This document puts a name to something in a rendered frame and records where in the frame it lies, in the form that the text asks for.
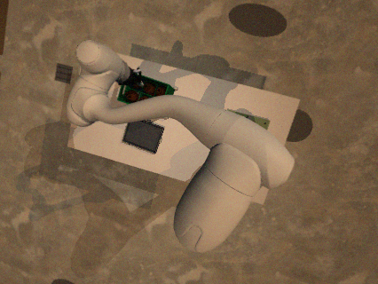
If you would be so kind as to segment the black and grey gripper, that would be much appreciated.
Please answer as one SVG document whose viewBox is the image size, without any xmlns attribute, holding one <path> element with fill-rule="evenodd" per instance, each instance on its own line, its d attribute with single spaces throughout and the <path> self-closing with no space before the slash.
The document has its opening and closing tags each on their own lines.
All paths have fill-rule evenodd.
<svg viewBox="0 0 378 284">
<path fill-rule="evenodd" d="M 138 78 L 136 77 L 136 73 L 138 74 Z M 122 83 L 118 83 L 118 84 L 119 85 L 129 85 L 129 86 L 133 86 L 134 84 L 137 84 L 137 85 L 142 87 L 142 86 L 144 86 L 144 84 L 142 82 L 141 74 L 142 74 L 142 72 L 141 72 L 139 67 L 136 70 L 130 68 L 130 77 L 126 81 L 124 81 Z"/>
</svg>

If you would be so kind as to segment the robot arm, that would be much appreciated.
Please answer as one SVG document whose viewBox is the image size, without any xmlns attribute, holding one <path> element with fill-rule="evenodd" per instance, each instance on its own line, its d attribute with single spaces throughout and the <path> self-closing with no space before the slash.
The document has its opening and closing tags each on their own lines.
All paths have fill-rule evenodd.
<svg viewBox="0 0 378 284">
<path fill-rule="evenodd" d="M 130 68 L 103 45 L 86 40 L 76 49 L 81 72 L 67 99 L 67 119 L 80 127 L 97 121 L 124 124 L 162 117 L 183 124 L 209 155 L 177 205 L 174 231 L 192 252 L 214 249 L 240 222 L 262 186 L 273 189 L 287 181 L 294 157 L 251 116 L 187 97 L 161 95 L 112 107 L 107 94 L 114 82 L 130 77 Z"/>
</svg>

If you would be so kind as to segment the dark green crate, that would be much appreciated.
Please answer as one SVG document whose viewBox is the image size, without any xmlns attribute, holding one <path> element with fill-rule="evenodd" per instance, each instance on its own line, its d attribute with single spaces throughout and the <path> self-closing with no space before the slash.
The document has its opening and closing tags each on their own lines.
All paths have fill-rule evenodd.
<svg viewBox="0 0 378 284">
<path fill-rule="evenodd" d="M 153 83 L 153 84 L 156 85 L 156 89 L 157 89 L 158 87 L 160 87 L 160 86 L 163 86 L 163 87 L 167 88 L 165 95 L 173 95 L 173 94 L 174 94 L 173 88 L 172 88 L 169 84 L 167 84 L 167 83 L 162 83 L 162 82 L 160 82 L 160 81 L 154 80 L 154 79 L 152 79 L 152 78 L 149 78 L 149 77 L 146 77 L 146 76 L 143 76 L 143 75 L 141 75 L 141 76 L 142 76 L 142 80 L 145 79 L 144 82 L 143 82 L 143 84 L 148 83 L 148 82 Z M 150 79 L 152 79 L 152 80 L 150 80 Z M 157 82 L 156 82 L 156 81 L 157 81 Z M 130 89 L 129 89 L 129 88 L 130 88 Z M 126 85 L 126 88 L 125 88 L 124 94 L 122 94 L 123 89 L 124 89 L 124 85 L 121 85 L 121 89 L 120 89 L 120 92 L 119 92 L 119 95 L 118 95 L 118 99 L 117 99 L 117 100 L 118 100 L 118 101 L 121 101 L 121 102 L 124 101 L 123 103 L 126 103 L 126 102 L 127 102 L 126 104 L 133 103 L 133 102 L 129 102 L 129 101 L 126 99 L 125 93 L 126 93 L 127 91 L 135 91 L 136 89 L 134 89 L 132 86 Z M 132 89 L 133 89 L 133 90 L 132 90 Z M 153 96 L 151 96 L 151 95 L 145 93 L 145 91 L 144 91 L 144 86 L 142 86 L 141 91 L 139 91 L 139 90 L 136 90 L 136 91 L 140 93 L 138 99 L 140 99 L 142 96 L 147 96 L 147 97 L 149 97 L 149 98 L 152 98 L 152 97 L 153 97 Z M 156 95 L 156 90 L 155 90 L 154 97 L 156 97 L 156 96 L 157 96 L 157 95 Z"/>
</svg>

